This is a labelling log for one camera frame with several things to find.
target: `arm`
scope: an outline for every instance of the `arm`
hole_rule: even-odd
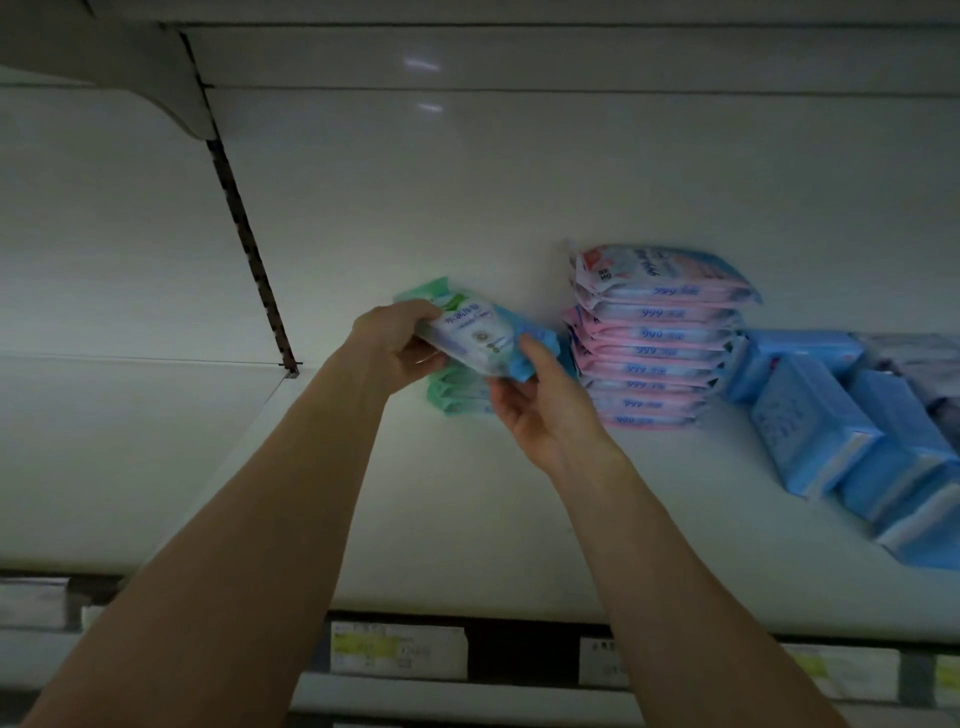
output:
[[[263,446],[64,662],[27,728],[279,725],[321,635],[387,398],[444,364],[426,301],[357,319]]]
[[[538,342],[538,383],[492,381],[493,408],[560,495],[651,726],[846,725],[687,544]]]

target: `price label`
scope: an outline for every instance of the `price label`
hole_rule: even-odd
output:
[[[330,624],[330,671],[466,680],[467,635],[462,627],[335,621]]]
[[[933,696],[938,708],[960,708],[960,655],[937,655]]]
[[[898,702],[900,653],[896,649],[785,644],[783,649],[833,700]]]
[[[580,638],[580,685],[588,688],[630,688],[613,640]]]

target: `right hand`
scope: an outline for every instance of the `right hand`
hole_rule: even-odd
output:
[[[530,461],[554,482],[570,468],[570,458],[610,440],[587,390],[570,377],[553,352],[528,334],[520,350],[537,370],[536,380],[489,379],[490,400]]]

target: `pink wet wipes package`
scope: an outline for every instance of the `pink wet wipes package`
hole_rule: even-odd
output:
[[[652,356],[624,357],[610,360],[587,351],[583,344],[573,339],[573,359],[580,373],[598,379],[655,380],[672,384],[712,386],[720,377],[717,369],[704,369],[695,362],[683,363]]]
[[[708,328],[695,322],[644,322],[643,325],[629,321],[604,322],[580,306],[568,308],[563,318],[567,324],[579,326],[585,335],[608,344],[652,344],[722,351],[736,335],[733,328]]]
[[[707,386],[699,387],[693,384],[673,384],[671,382],[646,380],[646,379],[593,379],[588,376],[581,377],[580,383],[593,396],[595,393],[616,392],[620,395],[636,394],[678,394],[678,395],[697,395],[705,397],[710,389]]]
[[[591,392],[590,398],[597,412],[606,415],[629,415],[635,413],[685,414],[692,416],[703,409],[706,401],[702,395],[666,395],[658,393],[637,393],[619,395],[616,392]]]
[[[721,328],[739,320],[733,308],[709,303],[616,303],[597,298],[580,285],[573,286],[579,303],[597,319],[618,324],[691,322]]]
[[[601,245],[578,253],[576,282],[615,303],[758,302],[754,287],[726,260],[709,253],[655,246]]]
[[[700,366],[713,368],[725,361],[727,356],[723,344],[717,346],[716,344],[686,344],[681,342],[674,345],[667,342],[668,346],[660,346],[660,341],[657,339],[637,341],[618,336],[593,337],[586,332],[583,326],[583,316],[579,308],[565,311],[564,321],[587,351],[610,358],[655,356],[667,359],[688,359],[699,362]]]
[[[600,422],[607,427],[626,429],[686,429],[696,424],[692,417],[651,417],[647,415],[605,415],[601,413]]]

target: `plastic packaging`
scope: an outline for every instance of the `plastic packaging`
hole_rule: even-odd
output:
[[[625,429],[668,430],[687,429],[696,425],[692,417],[652,417],[645,415],[604,415],[601,413],[600,422],[607,427],[623,427]]]
[[[810,500],[831,490],[882,434],[824,363],[805,354],[783,358],[750,419],[783,487]]]
[[[573,286],[577,303],[594,317],[604,322],[618,324],[644,324],[657,322],[691,322],[712,328],[726,326],[737,321],[739,313],[722,304],[703,303],[616,303],[597,298],[580,285]]]
[[[394,296],[395,301],[410,299],[427,299],[444,310],[444,315],[433,321],[419,322],[417,336],[482,375],[508,376],[518,381],[533,375],[533,364],[516,345],[521,333],[534,336],[555,356],[560,355],[556,332],[466,289],[450,290],[446,278]]]
[[[733,324],[730,328],[706,328],[702,323],[677,322],[674,324],[646,323],[638,326],[629,321],[601,321],[580,306],[569,308],[563,313],[564,321],[580,327],[597,341],[612,343],[644,342],[668,346],[694,346],[723,349],[734,338]]]
[[[960,570],[960,468],[932,473],[877,531],[876,542],[908,566]]]
[[[751,328],[744,331],[744,337],[723,391],[727,401],[755,402],[771,372],[787,354],[813,356],[836,377],[849,372],[863,354],[860,344],[843,331]]]
[[[898,376],[864,371],[850,396],[883,432],[883,439],[840,482],[844,506],[876,523],[917,483],[957,455]]]
[[[702,328],[698,324],[686,324],[683,328],[649,327],[610,327],[585,312],[579,306],[569,308],[563,313],[564,322],[584,342],[592,352],[597,346],[645,346],[665,350],[693,349],[698,351],[723,352],[729,350],[733,332],[729,329]],[[708,354],[654,354],[656,356],[677,356],[679,358],[709,358]]]
[[[704,408],[704,398],[696,394],[668,395],[662,393],[630,393],[619,395],[615,392],[590,393],[593,406],[602,415],[621,414],[659,414],[682,413],[692,416]]]
[[[759,301],[754,287],[727,261],[709,253],[653,246],[601,245],[577,254],[574,278],[612,303]]]
[[[633,361],[610,361],[591,354],[579,343],[574,344],[573,358],[581,374],[594,379],[619,381],[660,381],[687,386],[709,387],[720,378],[720,372],[684,366],[669,359],[638,358]]]
[[[671,384],[664,381],[645,380],[645,379],[594,379],[584,376],[580,383],[588,392],[619,392],[626,393],[664,393],[678,395],[697,395],[705,397],[710,389],[707,386],[698,387],[692,384]]]

